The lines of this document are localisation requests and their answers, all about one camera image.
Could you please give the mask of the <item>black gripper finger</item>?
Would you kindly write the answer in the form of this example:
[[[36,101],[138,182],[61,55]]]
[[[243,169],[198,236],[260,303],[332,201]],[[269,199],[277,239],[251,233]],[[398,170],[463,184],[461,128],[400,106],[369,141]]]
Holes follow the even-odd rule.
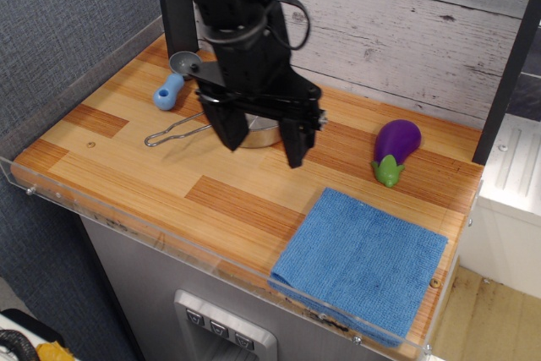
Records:
[[[232,103],[201,101],[204,113],[220,141],[235,151],[248,136],[245,113]]]
[[[310,121],[292,118],[283,118],[279,128],[289,167],[301,167],[305,155],[314,147],[318,128]]]

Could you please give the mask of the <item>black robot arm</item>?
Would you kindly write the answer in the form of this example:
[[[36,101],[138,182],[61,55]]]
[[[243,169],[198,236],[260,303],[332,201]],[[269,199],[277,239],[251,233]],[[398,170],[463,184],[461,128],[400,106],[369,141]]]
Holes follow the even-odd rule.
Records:
[[[236,150],[247,138],[247,114],[277,121],[288,164],[300,167],[326,122],[321,89],[291,65],[283,4],[298,0],[193,0],[213,63],[191,68],[197,95],[216,135]]]

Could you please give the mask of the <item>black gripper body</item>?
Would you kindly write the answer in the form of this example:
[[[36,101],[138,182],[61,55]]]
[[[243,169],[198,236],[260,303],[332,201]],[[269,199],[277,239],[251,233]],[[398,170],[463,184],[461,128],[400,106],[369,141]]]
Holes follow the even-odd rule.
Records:
[[[291,119],[302,131],[326,124],[321,89],[295,72],[284,14],[270,9],[247,24],[203,25],[215,62],[192,69],[203,101],[276,121]]]

